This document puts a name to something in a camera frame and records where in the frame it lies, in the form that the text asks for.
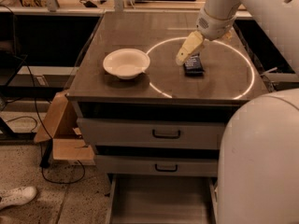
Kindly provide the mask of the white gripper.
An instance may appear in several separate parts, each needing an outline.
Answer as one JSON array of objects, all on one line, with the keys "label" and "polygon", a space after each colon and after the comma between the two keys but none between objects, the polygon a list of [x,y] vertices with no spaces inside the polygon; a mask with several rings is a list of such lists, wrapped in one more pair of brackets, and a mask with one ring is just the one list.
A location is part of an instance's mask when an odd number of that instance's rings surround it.
[{"label": "white gripper", "polygon": [[205,38],[212,41],[222,37],[230,41],[233,37],[230,29],[235,21],[235,16],[230,19],[219,20],[210,17],[203,8],[200,9],[196,20],[198,31],[191,32],[185,39],[176,56],[177,65],[183,65],[196,52],[204,47]]}]

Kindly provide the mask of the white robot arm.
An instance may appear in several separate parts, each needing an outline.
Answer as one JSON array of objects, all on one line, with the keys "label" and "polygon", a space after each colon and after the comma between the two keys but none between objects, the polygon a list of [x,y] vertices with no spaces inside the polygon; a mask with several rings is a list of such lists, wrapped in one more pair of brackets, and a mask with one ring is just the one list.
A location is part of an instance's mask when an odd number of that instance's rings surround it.
[{"label": "white robot arm", "polygon": [[[292,69],[299,66],[299,0],[206,0],[177,64],[222,37],[244,6]],[[218,224],[299,224],[299,90],[239,108],[221,140]]]}]

